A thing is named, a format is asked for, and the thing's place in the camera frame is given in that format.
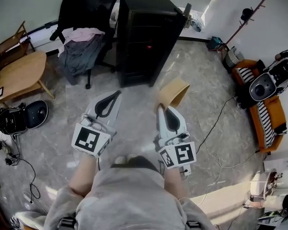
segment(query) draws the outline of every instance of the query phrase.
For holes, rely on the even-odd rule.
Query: orange sofa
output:
[[[254,60],[247,60],[246,59],[246,60],[241,61],[232,70],[232,74],[239,85],[242,86],[244,84],[244,82],[241,79],[240,75],[237,73],[236,68],[250,68],[254,77],[256,78],[259,75],[259,71],[256,68],[256,63],[257,62]],[[265,99],[264,105],[266,106],[266,108],[268,110],[270,120],[271,120],[271,126],[272,126],[273,130],[276,129],[277,127],[279,127],[280,125],[286,123],[284,110],[283,110],[282,104],[281,104],[278,96],[273,96],[271,98]],[[259,144],[259,150],[262,153],[275,151],[278,148],[284,135],[276,135],[272,145],[266,148],[265,147],[265,140],[264,140],[264,129],[262,127],[260,118],[258,116],[258,109],[257,108],[258,108],[257,105],[250,107],[250,113],[252,115],[252,119],[253,119],[255,129],[256,129],[256,134],[257,134],[258,144]]]

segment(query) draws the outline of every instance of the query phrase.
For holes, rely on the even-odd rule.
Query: tan box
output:
[[[175,78],[160,90],[156,105],[158,106],[159,104],[162,104],[165,109],[167,109],[169,105],[177,108],[189,87],[190,84],[182,80],[180,77]]]

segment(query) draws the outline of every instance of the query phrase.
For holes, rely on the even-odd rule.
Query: round wooden table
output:
[[[4,67],[0,71],[0,88],[3,87],[0,103],[7,107],[5,101],[40,88],[54,99],[54,95],[40,80],[46,67],[46,60],[45,52],[36,51]]]

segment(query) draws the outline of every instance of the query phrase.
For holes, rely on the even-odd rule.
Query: gray t-shirt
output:
[[[57,229],[63,217],[75,213],[78,230],[184,230],[189,229],[187,222],[215,230],[197,205],[188,198],[177,200],[164,190],[162,176],[150,169],[103,169],[85,198],[61,188],[44,229]]]

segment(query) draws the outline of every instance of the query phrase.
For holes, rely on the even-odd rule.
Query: wooden chair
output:
[[[0,44],[0,70],[13,61],[27,55],[29,45],[35,51],[28,33],[24,27],[24,22],[19,26],[16,33]]]

